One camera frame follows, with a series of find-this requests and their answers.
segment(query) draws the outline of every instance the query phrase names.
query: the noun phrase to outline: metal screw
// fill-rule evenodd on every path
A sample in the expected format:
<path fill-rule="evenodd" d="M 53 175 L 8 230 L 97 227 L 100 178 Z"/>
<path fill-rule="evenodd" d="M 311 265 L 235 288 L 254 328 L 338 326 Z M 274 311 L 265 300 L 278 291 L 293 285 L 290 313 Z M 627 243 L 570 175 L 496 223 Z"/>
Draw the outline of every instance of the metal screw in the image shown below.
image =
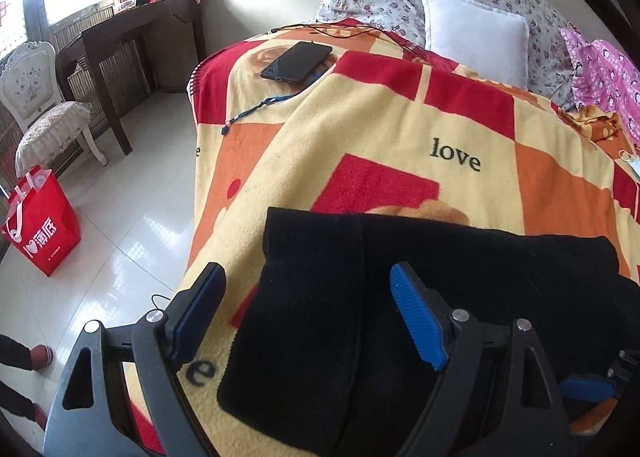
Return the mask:
<path fill-rule="evenodd" d="M 84 331 L 88 332 L 89 334 L 94 333 L 99 328 L 100 328 L 100 322 L 98 322 L 97 320 L 90 320 L 84 324 Z"/>
<path fill-rule="evenodd" d="M 516 321 L 516 325 L 518 326 L 518 329 L 520 329 L 521 331 L 526 332 L 531 330 L 531 322 L 527 319 L 519 318 Z"/>
<path fill-rule="evenodd" d="M 464 309 L 454 309 L 451 313 L 451 317 L 456 322 L 466 322 L 469 319 L 469 313 Z"/>
<path fill-rule="evenodd" d="M 156 323 L 162 319 L 162 316 L 164 316 L 164 313 L 161 310 L 153 309 L 152 311 L 146 313 L 146 321 L 148 321 L 149 323 Z"/>

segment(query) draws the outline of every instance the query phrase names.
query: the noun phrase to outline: white chair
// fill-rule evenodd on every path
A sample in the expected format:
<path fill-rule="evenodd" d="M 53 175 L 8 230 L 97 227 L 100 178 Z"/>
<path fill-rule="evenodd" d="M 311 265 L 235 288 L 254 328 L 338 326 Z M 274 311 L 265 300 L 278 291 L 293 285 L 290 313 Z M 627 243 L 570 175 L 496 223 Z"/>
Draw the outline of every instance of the white chair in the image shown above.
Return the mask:
<path fill-rule="evenodd" d="M 107 158 L 95 146 L 89 130 L 89 105 L 62 101 L 56 51 L 50 43 L 27 42 L 14 51 L 0 73 L 0 101 L 24 134 L 15 153 L 18 178 L 36 164 L 46 166 L 81 133 L 96 159 L 106 166 Z"/>

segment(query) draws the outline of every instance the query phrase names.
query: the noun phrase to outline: blue gripper pad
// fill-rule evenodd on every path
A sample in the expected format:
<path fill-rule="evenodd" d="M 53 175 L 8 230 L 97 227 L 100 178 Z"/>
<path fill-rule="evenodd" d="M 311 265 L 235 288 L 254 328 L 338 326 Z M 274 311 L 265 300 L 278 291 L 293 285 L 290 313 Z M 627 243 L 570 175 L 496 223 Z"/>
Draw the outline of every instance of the blue gripper pad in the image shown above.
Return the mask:
<path fill-rule="evenodd" d="M 560 395 L 589 403 L 599 403 L 613 397 L 613 382 L 599 376 L 574 376 L 570 374 L 560 381 Z"/>
<path fill-rule="evenodd" d="M 442 325 L 427 304 L 424 284 L 406 263 L 396 263 L 389 276 L 391 294 L 423 361 L 440 371 L 449 359 Z"/>
<path fill-rule="evenodd" d="M 166 309 L 164 333 L 170 340 L 174 369 L 195 357 L 226 291 L 225 270 L 209 262 L 190 289 L 180 291 Z"/>

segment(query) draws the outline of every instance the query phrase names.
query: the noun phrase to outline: person's foot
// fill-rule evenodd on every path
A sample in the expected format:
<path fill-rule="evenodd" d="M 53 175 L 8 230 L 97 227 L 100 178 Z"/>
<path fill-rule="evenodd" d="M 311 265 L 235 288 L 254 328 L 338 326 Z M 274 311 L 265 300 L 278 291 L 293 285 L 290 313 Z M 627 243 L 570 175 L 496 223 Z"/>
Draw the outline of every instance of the person's foot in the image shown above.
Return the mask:
<path fill-rule="evenodd" d="M 34 403 L 33 408 L 36 411 L 36 417 L 34 421 L 38 424 L 38 426 L 42 429 L 42 431 L 44 431 L 47 427 L 47 414 L 45 414 L 44 410 L 40 408 L 40 405 L 36 405 Z"/>
<path fill-rule="evenodd" d="M 48 367 L 53 361 L 53 351 L 47 345 L 36 345 L 31 349 L 31 368 L 34 371 Z"/>

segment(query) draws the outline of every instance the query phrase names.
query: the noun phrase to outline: black cloth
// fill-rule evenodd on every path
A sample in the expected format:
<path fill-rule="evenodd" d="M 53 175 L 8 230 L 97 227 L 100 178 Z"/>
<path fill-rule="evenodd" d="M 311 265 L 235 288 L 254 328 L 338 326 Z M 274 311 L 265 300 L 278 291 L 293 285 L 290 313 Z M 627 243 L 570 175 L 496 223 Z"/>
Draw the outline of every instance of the black cloth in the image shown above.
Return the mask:
<path fill-rule="evenodd" d="M 17 341 L 0 334 L 0 363 L 30 371 L 31 351 Z M 11 387 L 0 381 L 0 407 L 19 417 L 35 420 L 35 407 L 31 399 L 27 399 Z"/>
<path fill-rule="evenodd" d="M 320 456 L 395 455 L 433 388 L 389 290 L 397 262 L 481 322 L 529 319 L 558 379 L 640 347 L 640 289 L 604 237 L 270 208 L 263 249 L 218 401 Z"/>

